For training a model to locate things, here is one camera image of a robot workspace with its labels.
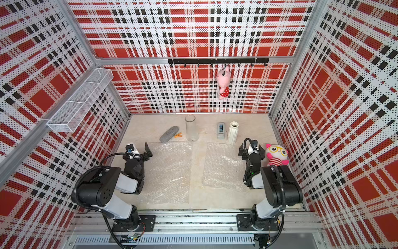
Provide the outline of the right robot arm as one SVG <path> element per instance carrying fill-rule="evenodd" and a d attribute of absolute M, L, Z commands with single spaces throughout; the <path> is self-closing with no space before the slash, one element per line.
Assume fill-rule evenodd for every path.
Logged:
<path fill-rule="evenodd" d="M 249 215 L 237 216 L 239 231 L 277 231 L 278 220 L 289 206 L 303 201 L 302 190 L 289 169 L 289 152 L 279 144 L 266 144 L 246 138 L 238 155 L 246 163 L 243 183 L 250 189 L 263 189 L 265 199 L 254 204 Z"/>

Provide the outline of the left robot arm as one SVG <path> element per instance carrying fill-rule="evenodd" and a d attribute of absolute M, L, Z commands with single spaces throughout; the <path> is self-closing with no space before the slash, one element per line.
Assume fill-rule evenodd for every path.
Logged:
<path fill-rule="evenodd" d="M 155 216 L 140 217 L 135 205 L 115 194 L 116 190 L 127 195 L 142 192 L 145 162 L 152 156 L 147 143 L 142 154 L 134 144 L 128 144 L 125 152 L 106 156 L 99 166 L 89 169 L 77 180 L 71 193 L 73 203 L 114 220 L 112 231 L 152 231 Z"/>

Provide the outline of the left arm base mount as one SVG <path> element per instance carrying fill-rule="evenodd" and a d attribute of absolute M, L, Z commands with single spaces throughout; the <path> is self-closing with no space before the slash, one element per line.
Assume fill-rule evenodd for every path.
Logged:
<path fill-rule="evenodd" d="M 114 220 L 113 232 L 151 232 L 155 225 L 155 215 L 136 215 L 126 220 Z"/>

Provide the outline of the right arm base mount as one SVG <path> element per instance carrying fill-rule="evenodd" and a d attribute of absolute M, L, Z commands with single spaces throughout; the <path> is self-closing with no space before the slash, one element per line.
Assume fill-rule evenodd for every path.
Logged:
<path fill-rule="evenodd" d="M 236 223 L 239 231 L 277 231 L 279 229 L 278 219 L 261 219 L 249 214 L 237 215 Z"/>

